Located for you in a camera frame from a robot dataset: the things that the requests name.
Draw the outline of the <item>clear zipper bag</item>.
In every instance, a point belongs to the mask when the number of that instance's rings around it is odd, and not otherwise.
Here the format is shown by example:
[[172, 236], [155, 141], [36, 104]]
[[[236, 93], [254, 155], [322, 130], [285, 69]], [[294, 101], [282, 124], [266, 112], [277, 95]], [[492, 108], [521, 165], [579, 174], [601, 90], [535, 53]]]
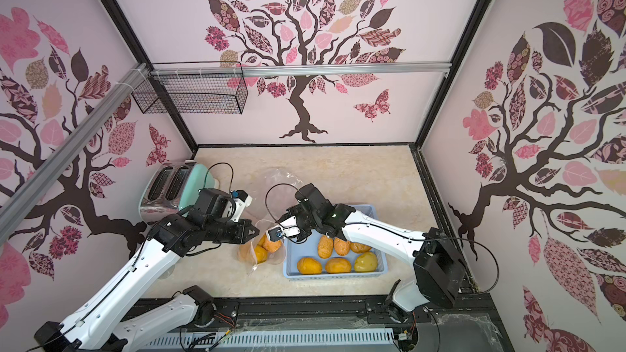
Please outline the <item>clear zipper bag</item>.
[[247, 273], [252, 274], [260, 267], [278, 266], [286, 259], [286, 240], [277, 252], [269, 254], [267, 262], [257, 264], [254, 258], [254, 247], [260, 245], [261, 239], [266, 236], [267, 230], [276, 227], [276, 221], [289, 207], [296, 204], [295, 192], [303, 182], [295, 174], [282, 167], [272, 167], [256, 172], [246, 190], [253, 198], [252, 205], [246, 209], [244, 216], [252, 220], [259, 229], [259, 235], [249, 243], [240, 247], [238, 260], [247, 267]]

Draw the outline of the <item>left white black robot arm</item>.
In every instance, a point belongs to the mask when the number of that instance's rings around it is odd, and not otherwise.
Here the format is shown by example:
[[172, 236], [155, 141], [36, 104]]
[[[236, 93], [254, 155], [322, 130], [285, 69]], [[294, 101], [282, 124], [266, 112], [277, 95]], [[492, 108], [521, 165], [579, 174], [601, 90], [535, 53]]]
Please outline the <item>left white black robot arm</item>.
[[154, 224], [146, 241], [122, 269], [87, 303], [61, 322], [47, 322], [34, 334], [44, 351], [137, 351], [184, 325], [210, 325], [213, 297], [194, 285], [133, 319], [125, 316], [144, 293], [204, 242], [245, 244], [259, 235], [241, 217], [253, 199], [245, 191], [203, 188], [193, 205]]

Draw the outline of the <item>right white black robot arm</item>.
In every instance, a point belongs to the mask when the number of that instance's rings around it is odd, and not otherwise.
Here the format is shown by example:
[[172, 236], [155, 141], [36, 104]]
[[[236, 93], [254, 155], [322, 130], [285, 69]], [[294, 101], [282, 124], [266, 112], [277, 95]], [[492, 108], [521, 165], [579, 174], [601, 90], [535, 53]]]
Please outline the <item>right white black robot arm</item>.
[[297, 204], [277, 219], [268, 233], [270, 241], [287, 239], [302, 244], [315, 231], [329, 238], [365, 244], [412, 267], [413, 276], [400, 280], [390, 291], [390, 306], [404, 312], [431, 303], [453, 309], [461, 297], [461, 285], [469, 273], [456, 242], [432, 227], [409, 231], [383, 223], [352, 205], [334, 205], [313, 184], [296, 190]]

